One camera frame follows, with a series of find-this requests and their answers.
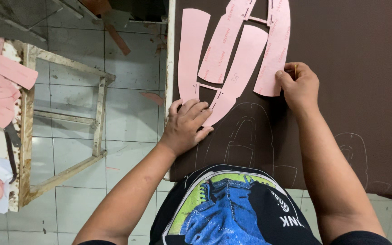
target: pink paper pattern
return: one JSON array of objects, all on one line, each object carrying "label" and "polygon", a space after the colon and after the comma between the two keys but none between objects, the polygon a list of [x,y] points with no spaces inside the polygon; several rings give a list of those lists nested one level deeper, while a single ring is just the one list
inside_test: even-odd
[{"label": "pink paper pattern", "polygon": [[179,96],[186,101],[199,98],[197,69],[210,15],[198,9],[182,10],[178,59]]},{"label": "pink paper pattern", "polygon": [[266,45],[267,36],[267,32],[258,27],[244,25],[237,52],[225,84],[217,91],[213,102],[211,102],[210,108],[213,109],[213,113],[203,126],[214,125],[234,106],[236,99],[241,96],[249,82]]},{"label": "pink paper pattern", "polygon": [[290,40],[290,6],[288,0],[269,1],[269,37],[263,62],[253,91],[262,96],[279,96],[281,85],[275,73],[284,70]]},{"label": "pink paper pattern", "polygon": [[211,83],[223,83],[226,67],[243,20],[247,20],[256,0],[231,0],[211,38],[198,76]]}]

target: white line drawing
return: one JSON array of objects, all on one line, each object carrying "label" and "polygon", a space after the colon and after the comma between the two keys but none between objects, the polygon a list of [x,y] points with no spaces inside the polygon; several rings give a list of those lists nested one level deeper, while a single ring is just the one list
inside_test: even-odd
[{"label": "white line drawing", "polygon": [[[277,167],[291,167],[291,168],[296,169],[296,171],[295,171],[295,173],[294,173],[294,179],[293,179],[293,182],[291,183],[290,188],[293,187],[293,185],[294,185],[294,183],[295,183],[295,181],[296,181],[297,168],[296,168],[296,167],[293,167],[293,166],[288,166],[288,165],[279,165],[279,166],[276,166],[276,167],[274,167],[274,168],[276,169]],[[275,178],[275,174],[276,174],[276,171],[273,171],[273,178]]]},{"label": "white line drawing", "polygon": [[382,184],[383,184],[384,186],[386,186],[386,189],[383,191],[382,194],[385,194],[385,193],[389,190],[389,188],[391,188],[391,184],[390,184],[390,183],[387,183],[387,182],[383,182],[383,181],[373,181],[373,182],[371,182],[370,184],[373,184],[373,183],[378,183],[380,186],[382,186]]},{"label": "white line drawing", "polygon": [[[228,143],[227,143],[227,145],[226,145],[226,148],[224,148],[224,150],[225,150],[225,158],[223,159],[223,163],[227,163],[227,160],[228,160],[228,158],[226,157],[226,156],[228,156],[228,155],[230,155],[230,153],[232,153],[233,152],[233,150],[232,151],[230,151],[230,147],[232,147],[232,148],[237,148],[237,147],[242,147],[243,149],[244,148],[247,148],[247,149],[250,149],[251,150],[251,154],[249,155],[249,161],[250,161],[250,166],[252,166],[252,163],[253,164],[255,164],[255,154],[257,153],[256,152],[256,147],[258,147],[258,144],[256,144],[256,132],[257,132],[257,125],[256,125],[256,119],[255,119],[255,117],[256,117],[256,115],[260,115],[260,114],[262,114],[262,112],[261,113],[259,113],[259,114],[256,114],[256,113],[258,113],[258,110],[257,111],[255,111],[255,110],[253,110],[253,106],[255,105],[255,106],[257,106],[258,108],[260,108],[260,109],[262,109],[262,111],[264,111],[264,114],[262,114],[263,115],[263,117],[265,116],[266,117],[266,119],[267,119],[267,121],[268,121],[268,127],[267,126],[265,126],[266,127],[266,129],[267,129],[267,132],[268,131],[270,131],[270,137],[271,137],[271,140],[270,140],[270,146],[269,147],[271,147],[271,153],[267,153],[267,154],[270,154],[270,160],[271,161],[268,161],[268,163],[267,164],[272,164],[272,173],[273,173],[273,171],[274,171],[274,147],[273,147],[273,132],[272,132],[272,129],[271,129],[271,124],[270,124],[270,120],[269,120],[269,117],[268,117],[268,115],[267,115],[267,112],[266,112],[266,110],[261,106],[261,105],[259,105],[259,104],[256,104],[256,103],[239,103],[239,104],[237,104],[236,106],[234,106],[224,117],[223,117],[223,119],[220,121],[220,124],[216,127],[216,130],[214,131],[214,134],[213,134],[213,136],[211,137],[211,139],[210,139],[210,142],[209,142],[209,144],[208,144],[208,147],[207,147],[207,149],[206,149],[206,153],[205,153],[205,156],[204,156],[204,160],[203,160],[203,164],[205,165],[206,164],[206,161],[207,161],[207,155],[208,155],[208,153],[209,153],[209,151],[210,151],[210,146],[211,146],[211,143],[213,143],[213,139],[216,139],[216,135],[217,135],[217,132],[219,131],[219,129],[221,129],[222,128],[222,125],[225,123],[225,122],[230,122],[231,120],[233,120],[233,119],[231,119],[231,118],[228,118],[228,116],[230,116],[231,115],[231,113],[234,111],[234,109],[236,109],[238,106],[239,107],[243,107],[243,106],[246,106],[246,105],[250,105],[251,106],[251,108],[250,109],[252,109],[252,110],[250,110],[250,109],[246,109],[246,111],[249,111],[249,112],[251,112],[252,111],[252,114],[250,114],[250,115],[248,115],[248,116],[242,116],[241,117],[241,119],[236,123],[236,126],[238,126],[239,124],[240,124],[240,126],[238,127],[238,129],[237,129],[237,131],[235,130],[235,129],[233,129],[232,130],[232,135],[233,134],[235,134],[235,136],[234,136],[234,138],[233,138],[233,140],[232,140],[232,137],[230,137],[230,139],[232,140],[231,142],[229,142],[229,141],[227,141]],[[239,132],[241,132],[242,131],[242,129],[243,129],[243,125],[247,125],[246,126],[246,133],[250,130],[250,132],[249,132],[249,136],[250,136],[250,140],[245,140],[245,142],[240,138],[240,140],[239,140],[239,142],[235,142],[236,140],[238,140],[238,138],[239,138],[239,135],[240,135],[240,133]]]},{"label": "white line drawing", "polygon": [[196,146],[196,157],[195,157],[195,171],[196,171],[196,163],[197,163],[197,152],[199,151],[199,143]]},{"label": "white line drawing", "polygon": [[[367,189],[368,186],[368,160],[367,160],[367,150],[365,148],[365,143],[362,137],[356,133],[351,132],[342,132],[335,136],[335,140],[337,141],[341,152],[344,154],[347,162],[355,171],[359,180],[361,181],[364,189]],[[353,161],[353,152],[360,154],[360,157],[355,158]]]}]

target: finger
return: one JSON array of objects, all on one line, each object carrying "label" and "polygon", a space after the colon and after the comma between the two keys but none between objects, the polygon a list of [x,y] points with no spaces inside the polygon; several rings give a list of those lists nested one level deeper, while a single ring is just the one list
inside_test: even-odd
[{"label": "finger", "polygon": [[198,98],[193,98],[193,99],[187,101],[186,103],[184,103],[184,105],[181,107],[181,109],[179,109],[178,115],[185,115],[189,111],[189,109],[191,109],[197,103],[199,103]]},{"label": "finger", "polygon": [[309,66],[303,62],[290,62],[285,64],[285,70],[294,71],[294,66],[297,65],[297,78],[313,73]]},{"label": "finger", "polygon": [[191,120],[193,120],[197,117],[197,115],[200,114],[200,112],[203,109],[207,107],[208,107],[208,102],[199,102],[189,109],[189,111],[186,113],[186,116],[188,116]]},{"label": "finger", "polygon": [[212,113],[213,109],[207,109],[204,112],[200,113],[193,121],[198,127],[200,127],[211,116]]},{"label": "finger", "polygon": [[169,116],[175,116],[178,113],[178,106],[182,105],[182,99],[175,100],[169,108]]},{"label": "finger", "polygon": [[293,83],[295,83],[295,81],[293,81],[293,79],[291,78],[291,76],[286,73],[285,71],[277,71],[275,73],[275,79],[277,82],[280,83],[280,85],[282,86],[282,88],[285,90],[286,88],[288,88],[289,86],[291,86]]},{"label": "finger", "polygon": [[211,126],[207,126],[207,127],[204,127],[203,129],[199,130],[199,131],[196,133],[195,142],[196,142],[196,143],[201,142],[201,141],[202,141],[204,138],[206,138],[206,136],[208,136],[208,134],[209,134],[210,132],[212,132],[212,131],[214,131],[214,128],[211,127]]}]

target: grout line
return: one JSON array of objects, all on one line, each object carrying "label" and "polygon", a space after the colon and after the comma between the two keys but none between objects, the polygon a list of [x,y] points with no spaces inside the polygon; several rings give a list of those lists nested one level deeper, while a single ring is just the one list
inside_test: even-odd
[{"label": "grout line", "polygon": [[[50,85],[54,86],[73,86],[73,87],[88,87],[88,88],[97,88],[98,86],[86,86],[86,85],[70,85],[70,84],[54,84],[50,83]],[[144,88],[118,88],[118,89],[132,89],[132,90],[144,90],[144,91],[164,91],[164,90],[157,90],[157,89],[144,89]]]},{"label": "grout line", "polygon": [[[82,138],[63,138],[63,137],[46,137],[46,136],[34,136],[35,138],[52,138],[52,139],[67,139],[67,140],[93,140],[93,139],[82,139]],[[117,141],[117,142],[136,142],[136,143],[152,143],[157,142],[147,142],[147,141],[130,141],[130,140],[105,140],[105,141]]]},{"label": "grout line", "polygon": [[10,245],[10,235],[9,235],[9,233],[8,233],[8,217],[7,217],[7,213],[5,213],[5,216],[6,216],[6,223],[7,223],[7,241],[8,241],[8,244]]},{"label": "grout line", "polygon": [[56,186],[55,188],[78,188],[78,189],[98,189],[98,190],[106,190],[106,188],[92,188],[92,187],[74,187],[74,186]]},{"label": "grout line", "polygon": [[[71,30],[89,30],[89,31],[105,31],[104,29],[90,29],[90,28],[73,28],[73,27],[53,27],[53,26],[48,26],[49,28],[61,28],[61,29],[71,29]],[[122,32],[122,33],[133,33],[133,34],[145,34],[145,35],[155,35],[154,33],[146,33],[146,32],[136,32],[136,31],[117,31]]]},{"label": "grout line", "polygon": [[390,218],[389,218],[388,231],[387,231],[387,233],[385,234],[387,239],[388,239],[389,231],[391,230],[391,223],[392,223],[392,210],[391,210],[391,216],[390,216]]}]

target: stain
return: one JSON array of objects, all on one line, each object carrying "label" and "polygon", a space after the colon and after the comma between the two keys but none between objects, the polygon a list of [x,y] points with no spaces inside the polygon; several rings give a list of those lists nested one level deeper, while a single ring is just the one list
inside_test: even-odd
[{"label": "stain", "polygon": [[10,16],[14,16],[13,10],[10,8],[6,1],[0,0],[0,5],[3,8],[4,12]]},{"label": "stain", "polygon": [[100,21],[100,20],[96,20],[96,19],[92,19],[91,22],[92,22],[94,25],[99,25],[99,24],[101,24],[101,21]]}]

